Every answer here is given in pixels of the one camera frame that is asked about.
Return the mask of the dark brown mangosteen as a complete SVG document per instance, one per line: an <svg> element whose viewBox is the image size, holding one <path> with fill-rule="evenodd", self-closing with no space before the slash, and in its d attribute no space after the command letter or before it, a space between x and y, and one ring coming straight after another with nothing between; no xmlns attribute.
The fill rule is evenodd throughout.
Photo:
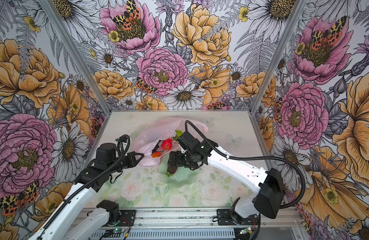
<svg viewBox="0 0 369 240"><path fill-rule="evenodd" d="M175 174L176 171L177 171L177 167L168 166L166 174L167 174L168 177L171 177Z"/></svg>

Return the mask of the small red tomato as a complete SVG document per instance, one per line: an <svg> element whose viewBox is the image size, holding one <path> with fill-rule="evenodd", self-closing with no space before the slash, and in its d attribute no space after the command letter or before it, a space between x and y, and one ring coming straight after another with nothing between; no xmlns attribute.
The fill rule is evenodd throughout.
<svg viewBox="0 0 369 240"><path fill-rule="evenodd" d="M172 140L171 140L171 138L163 140L161 147L165 151L171 150L172 149Z"/></svg>

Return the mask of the red orange mango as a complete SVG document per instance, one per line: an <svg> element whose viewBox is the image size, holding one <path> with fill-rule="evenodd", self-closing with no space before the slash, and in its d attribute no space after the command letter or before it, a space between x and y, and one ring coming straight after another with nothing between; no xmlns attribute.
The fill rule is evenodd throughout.
<svg viewBox="0 0 369 240"><path fill-rule="evenodd" d="M152 154L151 154L151 156L152 156L153 158L160 158L160 156L161 156L161 152L154 152L154 153L152 153Z"/></svg>

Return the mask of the pink plastic bag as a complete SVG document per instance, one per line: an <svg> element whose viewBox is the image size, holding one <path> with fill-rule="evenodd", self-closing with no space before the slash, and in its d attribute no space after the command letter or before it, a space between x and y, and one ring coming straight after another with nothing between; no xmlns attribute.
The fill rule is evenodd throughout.
<svg viewBox="0 0 369 240"><path fill-rule="evenodd" d="M155 167L160 165L164 156L172 151L180 151L181 148L175 140L175 130L185 132L184 122L185 118L166 117L152 126L144 129L135 138L131 140L131 150L136 153L144 154L144 158L140 161L143 167ZM165 151L162 149L162 141L171 138L172 149ZM151 156L154 152L161 152L160 158L153 158Z"/></svg>

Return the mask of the green bumpy custard apple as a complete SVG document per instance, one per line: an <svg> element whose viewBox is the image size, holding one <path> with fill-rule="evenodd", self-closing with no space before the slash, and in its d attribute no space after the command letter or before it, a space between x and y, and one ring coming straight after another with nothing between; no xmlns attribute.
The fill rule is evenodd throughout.
<svg viewBox="0 0 369 240"><path fill-rule="evenodd" d="M179 131L179 130L175 130L175 133L176 133L174 137L175 139L179 138L182 135L182 131Z"/></svg>

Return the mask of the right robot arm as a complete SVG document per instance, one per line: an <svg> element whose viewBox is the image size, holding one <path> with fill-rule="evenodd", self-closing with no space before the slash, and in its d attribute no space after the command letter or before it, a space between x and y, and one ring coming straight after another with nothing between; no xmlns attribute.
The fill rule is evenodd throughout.
<svg viewBox="0 0 369 240"><path fill-rule="evenodd" d="M169 173L179 167L192 171L203 165L217 168L245 184L255 194L253 198L235 200L230 214L236 222L256 214L270 219L276 218L285 196L285 186L279 171L274 168L266 170L244 161L233 160L232 156L217 143L209 139L199 141L188 131L184 132L177 142L180 151L169 154L167 161Z"/></svg>

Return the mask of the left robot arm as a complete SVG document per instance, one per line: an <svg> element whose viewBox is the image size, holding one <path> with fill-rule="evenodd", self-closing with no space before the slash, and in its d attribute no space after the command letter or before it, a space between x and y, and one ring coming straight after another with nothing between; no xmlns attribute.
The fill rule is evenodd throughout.
<svg viewBox="0 0 369 240"><path fill-rule="evenodd" d="M30 239L61 240L86 204L112 179L112 174L134 168L143 159L142 153L128 152L129 146L127 142L100 145L91 166L78 175L64 200Z"/></svg>

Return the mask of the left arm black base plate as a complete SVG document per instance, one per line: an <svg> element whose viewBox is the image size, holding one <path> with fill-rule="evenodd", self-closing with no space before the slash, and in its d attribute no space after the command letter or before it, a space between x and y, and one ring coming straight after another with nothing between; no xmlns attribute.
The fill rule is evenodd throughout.
<svg viewBox="0 0 369 240"><path fill-rule="evenodd" d="M133 227L136 219L136 210L119 210L119 218L115 227Z"/></svg>

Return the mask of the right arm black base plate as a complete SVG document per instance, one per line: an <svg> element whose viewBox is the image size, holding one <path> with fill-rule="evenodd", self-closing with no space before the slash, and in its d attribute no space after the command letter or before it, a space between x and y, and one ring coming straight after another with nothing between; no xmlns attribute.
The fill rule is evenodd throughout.
<svg viewBox="0 0 369 240"><path fill-rule="evenodd" d="M219 226L254 226L258 225L258 217L256 215L242 218L230 209L217 209L216 222Z"/></svg>

